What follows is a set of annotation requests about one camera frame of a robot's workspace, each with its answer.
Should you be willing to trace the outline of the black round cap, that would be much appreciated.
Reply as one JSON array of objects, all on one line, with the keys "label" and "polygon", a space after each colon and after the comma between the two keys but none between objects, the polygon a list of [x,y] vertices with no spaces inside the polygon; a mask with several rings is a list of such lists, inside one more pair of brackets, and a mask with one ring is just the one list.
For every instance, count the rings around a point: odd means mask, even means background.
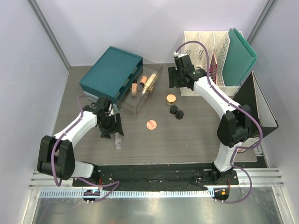
[{"label": "black round cap", "polygon": [[184,112],[181,110],[176,111],[175,118],[181,120],[184,117]]},{"label": "black round cap", "polygon": [[178,111],[178,107],[176,105],[171,105],[170,106],[170,114],[175,115]]}]

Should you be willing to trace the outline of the clear blue label bottle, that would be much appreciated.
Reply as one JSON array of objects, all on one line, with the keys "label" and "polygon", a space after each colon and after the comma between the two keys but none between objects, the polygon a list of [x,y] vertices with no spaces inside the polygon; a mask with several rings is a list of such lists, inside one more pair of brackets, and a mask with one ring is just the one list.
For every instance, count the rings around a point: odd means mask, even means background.
[{"label": "clear blue label bottle", "polygon": [[122,148],[122,135],[115,133],[115,149],[121,150]]}]

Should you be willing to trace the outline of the black lever arch binder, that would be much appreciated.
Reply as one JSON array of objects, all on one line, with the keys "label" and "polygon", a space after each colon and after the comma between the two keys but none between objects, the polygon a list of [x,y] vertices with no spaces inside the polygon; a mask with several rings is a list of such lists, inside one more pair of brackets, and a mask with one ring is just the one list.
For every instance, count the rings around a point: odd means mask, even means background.
[{"label": "black lever arch binder", "polygon": [[259,122],[263,138],[278,128],[278,122],[253,71],[234,95],[233,100],[240,105],[248,105],[251,108],[252,117]]}]

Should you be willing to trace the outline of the peach foundation bottle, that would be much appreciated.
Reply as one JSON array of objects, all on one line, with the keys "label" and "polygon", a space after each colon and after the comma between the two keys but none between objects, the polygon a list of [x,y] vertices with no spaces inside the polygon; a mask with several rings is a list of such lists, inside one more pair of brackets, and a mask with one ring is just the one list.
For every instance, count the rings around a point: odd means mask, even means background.
[{"label": "peach foundation bottle", "polygon": [[136,97],[138,94],[138,84],[137,83],[132,83],[131,84],[131,96]]}]

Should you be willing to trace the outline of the round pink compact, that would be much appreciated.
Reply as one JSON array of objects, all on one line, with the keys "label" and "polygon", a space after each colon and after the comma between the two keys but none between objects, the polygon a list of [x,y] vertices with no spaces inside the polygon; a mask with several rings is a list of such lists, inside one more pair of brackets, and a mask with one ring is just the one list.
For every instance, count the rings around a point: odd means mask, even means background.
[{"label": "round pink compact", "polygon": [[147,129],[149,129],[149,130],[155,130],[155,129],[157,128],[157,123],[156,123],[156,121],[154,121],[154,120],[149,120],[149,121],[147,121],[147,123],[146,123],[146,127],[147,127]]}]

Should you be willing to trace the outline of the small beige concealer tube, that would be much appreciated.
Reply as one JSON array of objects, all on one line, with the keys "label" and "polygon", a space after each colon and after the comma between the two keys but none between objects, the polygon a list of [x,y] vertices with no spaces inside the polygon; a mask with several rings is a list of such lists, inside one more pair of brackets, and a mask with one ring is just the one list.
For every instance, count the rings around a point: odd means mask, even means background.
[{"label": "small beige concealer tube", "polygon": [[139,82],[139,87],[138,87],[138,90],[139,91],[142,91],[144,86],[145,86],[145,83],[147,82],[147,77],[146,76],[142,76],[141,79],[140,79],[140,82]]}]

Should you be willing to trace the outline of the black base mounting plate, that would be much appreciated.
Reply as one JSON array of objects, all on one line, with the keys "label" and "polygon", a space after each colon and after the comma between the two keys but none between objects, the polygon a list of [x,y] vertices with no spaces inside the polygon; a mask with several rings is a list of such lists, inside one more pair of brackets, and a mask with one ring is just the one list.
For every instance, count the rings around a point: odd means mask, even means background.
[{"label": "black base mounting plate", "polygon": [[141,184],[153,186],[158,183],[172,185],[186,183],[189,186],[239,184],[233,168],[223,173],[213,163],[148,164],[148,165],[102,165],[95,166],[88,181],[94,184],[109,184],[120,181],[120,186]]}]

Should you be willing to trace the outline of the cream gold pump bottle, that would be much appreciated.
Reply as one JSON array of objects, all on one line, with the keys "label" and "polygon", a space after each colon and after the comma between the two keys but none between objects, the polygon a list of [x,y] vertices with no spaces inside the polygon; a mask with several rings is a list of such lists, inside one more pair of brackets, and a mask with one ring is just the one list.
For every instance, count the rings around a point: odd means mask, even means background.
[{"label": "cream gold pump bottle", "polygon": [[147,82],[145,83],[145,86],[144,86],[143,90],[140,91],[140,95],[141,96],[145,95],[146,92],[150,91],[150,87],[154,83],[154,81],[156,79],[156,76],[157,76],[157,73],[152,73],[148,77]]}]

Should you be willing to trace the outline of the green plastic folder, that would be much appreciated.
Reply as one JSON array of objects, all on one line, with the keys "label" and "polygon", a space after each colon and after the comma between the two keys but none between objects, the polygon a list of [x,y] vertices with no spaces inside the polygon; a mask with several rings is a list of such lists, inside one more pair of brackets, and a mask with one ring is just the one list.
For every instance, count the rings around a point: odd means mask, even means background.
[{"label": "green plastic folder", "polygon": [[255,64],[257,55],[236,28],[231,28],[228,36],[230,43],[222,76],[225,86],[239,86]]}]

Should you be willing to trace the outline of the teal drawer organizer box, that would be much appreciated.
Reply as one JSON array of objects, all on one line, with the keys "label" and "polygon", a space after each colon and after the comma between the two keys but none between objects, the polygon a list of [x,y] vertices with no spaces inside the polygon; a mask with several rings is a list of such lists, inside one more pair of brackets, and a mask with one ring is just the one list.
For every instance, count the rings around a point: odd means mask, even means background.
[{"label": "teal drawer organizer box", "polygon": [[120,100],[143,68],[143,57],[110,46],[79,84],[86,95],[107,97],[120,110]]}]

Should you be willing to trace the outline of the aluminium rail frame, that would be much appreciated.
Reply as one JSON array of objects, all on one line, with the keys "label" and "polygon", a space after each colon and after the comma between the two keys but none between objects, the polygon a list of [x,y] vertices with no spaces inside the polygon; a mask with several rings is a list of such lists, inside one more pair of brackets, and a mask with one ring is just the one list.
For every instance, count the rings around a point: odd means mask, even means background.
[{"label": "aluminium rail frame", "polygon": [[102,185],[110,188],[119,181],[118,190],[124,191],[175,191],[196,190],[201,186],[231,186],[252,184],[254,187],[283,185],[281,175],[276,168],[235,168],[229,176],[216,180],[210,169],[202,171],[197,167],[171,166],[154,168],[133,166],[102,167],[91,178],[63,180],[61,187],[93,187]]}]

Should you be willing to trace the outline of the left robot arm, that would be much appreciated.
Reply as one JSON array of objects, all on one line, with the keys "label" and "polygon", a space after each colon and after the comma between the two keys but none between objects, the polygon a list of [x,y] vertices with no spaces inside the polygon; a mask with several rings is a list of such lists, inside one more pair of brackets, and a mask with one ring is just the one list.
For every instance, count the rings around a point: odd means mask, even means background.
[{"label": "left robot arm", "polygon": [[100,179],[96,165],[77,161],[74,156],[77,143],[95,127],[99,128],[101,138],[105,139],[110,139],[115,133],[124,134],[121,116],[114,112],[113,103],[108,98],[99,97],[95,103],[81,107],[79,115],[66,128],[41,139],[38,172],[52,176],[57,186],[73,177],[95,186]]}]

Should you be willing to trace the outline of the clear smoky open drawer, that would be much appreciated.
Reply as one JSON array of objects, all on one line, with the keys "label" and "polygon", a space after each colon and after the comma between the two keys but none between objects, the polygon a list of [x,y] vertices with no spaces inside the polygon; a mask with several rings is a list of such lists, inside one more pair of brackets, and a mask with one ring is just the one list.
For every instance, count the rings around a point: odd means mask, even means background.
[{"label": "clear smoky open drawer", "polygon": [[118,111],[138,113],[163,71],[163,65],[143,59],[143,66],[123,97],[117,102]]}]

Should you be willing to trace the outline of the white file organizer rack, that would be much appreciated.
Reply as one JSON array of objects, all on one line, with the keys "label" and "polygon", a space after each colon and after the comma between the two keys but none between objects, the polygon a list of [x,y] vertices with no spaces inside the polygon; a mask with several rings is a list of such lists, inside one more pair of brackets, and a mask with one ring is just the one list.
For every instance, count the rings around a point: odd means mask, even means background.
[{"label": "white file organizer rack", "polygon": [[190,56],[191,62],[196,69],[207,69],[209,63],[209,75],[212,81],[229,97],[233,97],[237,86],[226,86],[223,81],[223,68],[226,61],[230,38],[228,31],[184,31],[182,43],[199,41],[205,45],[209,57],[206,56],[202,46],[190,43],[183,46],[179,52]]}]

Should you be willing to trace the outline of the magenta booklet in rack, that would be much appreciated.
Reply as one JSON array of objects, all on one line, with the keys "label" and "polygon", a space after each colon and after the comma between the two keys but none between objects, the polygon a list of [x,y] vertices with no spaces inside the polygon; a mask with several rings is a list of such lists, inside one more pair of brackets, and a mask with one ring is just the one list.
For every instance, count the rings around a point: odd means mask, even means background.
[{"label": "magenta booklet in rack", "polygon": [[210,67],[209,67],[209,76],[215,84],[217,84],[217,69],[218,69],[217,67],[218,67],[217,58],[215,56],[215,53],[213,53]]}]

